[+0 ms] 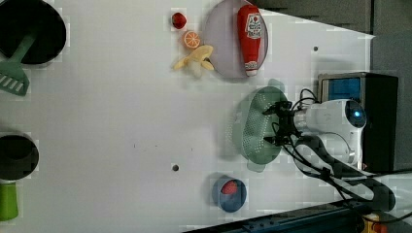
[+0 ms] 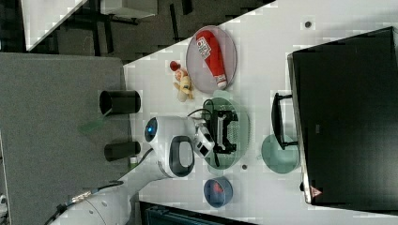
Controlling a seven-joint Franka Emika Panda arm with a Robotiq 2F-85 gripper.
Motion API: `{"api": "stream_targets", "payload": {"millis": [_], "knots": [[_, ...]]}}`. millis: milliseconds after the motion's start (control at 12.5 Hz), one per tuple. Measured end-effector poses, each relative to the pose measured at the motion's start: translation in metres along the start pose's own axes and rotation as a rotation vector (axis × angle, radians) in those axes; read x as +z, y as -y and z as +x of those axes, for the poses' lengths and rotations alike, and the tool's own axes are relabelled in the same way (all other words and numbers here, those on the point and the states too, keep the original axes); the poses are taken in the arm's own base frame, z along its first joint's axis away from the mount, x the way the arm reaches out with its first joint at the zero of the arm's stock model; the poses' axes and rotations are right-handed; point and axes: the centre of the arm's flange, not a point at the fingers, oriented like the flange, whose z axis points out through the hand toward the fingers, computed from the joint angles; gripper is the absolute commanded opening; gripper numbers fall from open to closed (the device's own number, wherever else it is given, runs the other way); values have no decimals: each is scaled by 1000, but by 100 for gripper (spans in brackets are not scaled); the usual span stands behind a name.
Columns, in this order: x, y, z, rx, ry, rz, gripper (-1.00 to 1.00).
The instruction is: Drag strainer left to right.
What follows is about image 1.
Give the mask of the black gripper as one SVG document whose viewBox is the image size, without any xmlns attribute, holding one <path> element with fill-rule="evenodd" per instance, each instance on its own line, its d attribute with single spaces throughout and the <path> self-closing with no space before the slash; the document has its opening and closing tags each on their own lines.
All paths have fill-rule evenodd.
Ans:
<svg viewBox="0 0 412 233">
<path fill-rule="evenodd" d="M 275 146 L 292 145 L 291 135 L 300 135 L 294 125 L 294 111 L 289 111 L 291 107 L 292 103 L 290 101 L 279 101 L 262 112 L 265 116 L 278 115 L 279 119 L 278 133 L 280 135 L 264 137 L 265 142 Z"/>
</svg>

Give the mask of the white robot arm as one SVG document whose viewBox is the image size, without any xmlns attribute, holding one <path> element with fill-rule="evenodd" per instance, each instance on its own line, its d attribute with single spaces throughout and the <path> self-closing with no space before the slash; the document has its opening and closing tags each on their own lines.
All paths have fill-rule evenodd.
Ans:
<svg viewBox="0 0 412 233">
<path fill-rule="evenodd" d="M 278 118 L 272 124 L 275 134 L 265 141 L 284 148 L 303 174 L 372 209 L 395 207 L 394 192 L 358 167 L 366 126 L 366 113 L 358 102 L 338 99 L 297 109 L 290 101 L 279 101 L 262 113 Z"/>
</svg>

